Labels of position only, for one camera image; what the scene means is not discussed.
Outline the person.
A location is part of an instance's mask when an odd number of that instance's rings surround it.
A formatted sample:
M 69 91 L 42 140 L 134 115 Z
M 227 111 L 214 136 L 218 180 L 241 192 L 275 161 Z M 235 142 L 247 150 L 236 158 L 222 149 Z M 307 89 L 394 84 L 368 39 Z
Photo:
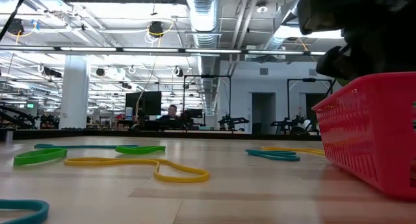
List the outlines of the person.
M 159 118 L 161 127 L 165 129 L 179 129 L 181 128 L 181 118 L 177 115 L 177 107 L 170 105 L 168 107 L 168 114 Z

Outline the white pillar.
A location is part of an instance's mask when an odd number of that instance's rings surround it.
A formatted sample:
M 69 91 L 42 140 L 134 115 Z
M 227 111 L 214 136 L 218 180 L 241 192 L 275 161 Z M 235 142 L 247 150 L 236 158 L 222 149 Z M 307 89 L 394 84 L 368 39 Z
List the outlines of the white pillar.
M 66 55 L 60 107 L 60 129 L 84 129 L 88 110 L 90 66 L 85 56 Z

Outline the yellow rubber band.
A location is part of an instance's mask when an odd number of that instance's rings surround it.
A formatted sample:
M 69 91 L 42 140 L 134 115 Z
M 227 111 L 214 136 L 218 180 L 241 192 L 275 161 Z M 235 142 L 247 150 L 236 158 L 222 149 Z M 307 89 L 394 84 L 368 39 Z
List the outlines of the yellow rubber band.
M 66 166 L 119 166 L 119 165 L 154 165 L 153 177 L 162 182 L 172 183 L 197 183 L 208 181 L 210 173 L 204 169 L 190 168 L 176 164 L 161 158 L 100 158 L 100 157 L 82 157 L 65 159 Z M 195 177 L 173 177 L 163 175 L 159 172 L 160 166 L 164 164 L 174 169 L 196 175 Z
M 262 147 L 264 151 L 293 151 L 308 153 L 317 156 L 325 156 L 325 152 L 322 149 L 312 149 L 312 148 L 286 148 L 286 147 Z

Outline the black frame stand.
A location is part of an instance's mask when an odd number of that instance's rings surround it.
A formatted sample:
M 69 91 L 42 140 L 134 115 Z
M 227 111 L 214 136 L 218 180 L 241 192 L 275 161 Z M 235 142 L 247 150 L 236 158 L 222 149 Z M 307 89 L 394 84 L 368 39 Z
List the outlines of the black frame stand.
M 186 109 L 193 109 L 193 107 L 186 105 L 186 91 L 190 86 L 196 86 L 198 92 L 198 98 L 202 100 L 201 115 L 198 115 L 196 118 L 202 118 L 203 125 L 206 126 L 206 116 L 217 116 L 216 111 L 218 107 L 218 94 L 220 93 L 221 86 L 225 88 L 225 91 L 228 91 L 226 95 L 228 111 L 227 115 L 231 114 L 231 76 L 230 75 L 212 75 L 212 74 L 202 74 L 202 75 L 184 75 L 183 76 L 183 100 L 182 100 L 182 109 L 183 113 L 186 112 Z
M 326 91 L 326 93 L 324 94 L 324 97 L 322 98 L 322 100 L 324 100 L 325 98 L 327 98 L 327 96 L 329 96 L 330 94 L 333 93 L 333 86 L 335 84 L 335 79 L 315 79 L 315 78 L 302 78 L 302 79 L 287 79 L 287 117 L 292 121 L 292 123 L 288 126 L 288 130 L 289 130 L 289 134 L 290 135 L 294 135 L 294 136 L 301 136 L 301 135 L 309 135 L 308 132 L 308 128 L 311 125 L 316 125 L 317 124 L 317 117 L 314 116 L 314 118 L 309 122 L 308 125 L 306 125 L 305 127 L 303 127 L 303 129 L 301 130 L 301 126 L 299 126 L 300 123 L 303 123 L 303 121 L 296 121 L 295 123 L 293 122 L 293 120 L 291 119 L 291 114 L 290 114 L 290 89 L 291 87 L 290 82 L 291 81 L 296 81 L 296 82 L 328 82 L 329 86 L 328 89 Z

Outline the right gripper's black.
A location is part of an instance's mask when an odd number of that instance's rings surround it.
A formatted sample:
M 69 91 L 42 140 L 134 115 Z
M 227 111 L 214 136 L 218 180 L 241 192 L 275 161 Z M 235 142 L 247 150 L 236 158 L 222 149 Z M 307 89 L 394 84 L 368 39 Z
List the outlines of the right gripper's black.
M 344 0 L 299 0 L 300 32 L 342 30 Z M 346 28 L 346 46 L 335 46 L 317 61 L 317 73 L 351 81 L 373 73 L 416 71 L 416 0 L 360 0 L 358 19 Z

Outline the silver ventilation duct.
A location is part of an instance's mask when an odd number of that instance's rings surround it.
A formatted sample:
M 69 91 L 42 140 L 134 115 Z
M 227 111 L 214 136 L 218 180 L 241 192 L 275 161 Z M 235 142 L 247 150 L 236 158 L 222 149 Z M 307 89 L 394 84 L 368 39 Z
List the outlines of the silver ventilation duct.
M 194 47 L 197 49 L 214 49 L 218 47 L 219 36 L 214 32 L 219 30 L 220 0 L 186 0 L 189 8 L 189 20 L 193 32 Z M 218 57 L 199 56 L 198 69 L 200 75 L 216 75 Z M 213 79 L 201 79 L 204 94 L 212 93 Z

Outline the black monitor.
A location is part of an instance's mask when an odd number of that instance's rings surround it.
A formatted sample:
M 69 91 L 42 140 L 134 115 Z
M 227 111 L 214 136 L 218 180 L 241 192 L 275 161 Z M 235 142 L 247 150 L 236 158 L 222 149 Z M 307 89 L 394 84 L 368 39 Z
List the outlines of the black monitor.
M 133 109 L 133 115 L 137 113 L 145 116 L 158 116 L 161 114 L 162 92 L 134 92 L 125 95 L 125 107 Z

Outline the teal rubber band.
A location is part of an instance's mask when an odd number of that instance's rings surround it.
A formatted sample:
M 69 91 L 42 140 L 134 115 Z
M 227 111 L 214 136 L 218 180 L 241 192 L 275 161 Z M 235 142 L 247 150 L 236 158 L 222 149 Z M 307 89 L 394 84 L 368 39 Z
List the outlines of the teal rubber band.
M 300 161 L 300 157 L 294 151 L 262 151 L 257 149 L 246 149 L 245 151 L 250 156 L 257 156 L 269 160 Z
M 117 147 L 139 147 L 139 145 L 53 145 L 53 144 L 36 144 L 35 149 L 116 149 Z
M 3 222 L 2 224 L 42 224 L 48 219 L 49 204 L 35 199 L 0 199 L 0 209 L 5 210 L 30 210 L 34 213 L 16 219 Z

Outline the long LED light bar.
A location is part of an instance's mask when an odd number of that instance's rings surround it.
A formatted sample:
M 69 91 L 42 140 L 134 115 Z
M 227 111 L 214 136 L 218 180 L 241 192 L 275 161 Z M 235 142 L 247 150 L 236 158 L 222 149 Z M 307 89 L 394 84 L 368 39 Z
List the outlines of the long LED light bar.
M 267 51 L 251 49 L 189 49 L 171 47 L 50 47 L 50 46 L 22 46 L 22 45 L 0 45 L 0 51 L 25 51 L 40 53 L 86 53 L 86 54 L 197 54 L 197 55 L 288 55 L 288 56 L 322 56 L 321 51 Z

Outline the red plastic basket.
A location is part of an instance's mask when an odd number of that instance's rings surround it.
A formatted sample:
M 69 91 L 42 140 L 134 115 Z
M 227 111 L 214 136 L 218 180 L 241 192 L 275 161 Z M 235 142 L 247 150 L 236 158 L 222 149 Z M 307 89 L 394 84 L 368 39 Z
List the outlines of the red plastic basket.
M 313 110 L 330 162 L 386 195 L 416 200 L 416 71 L 357 78 Z

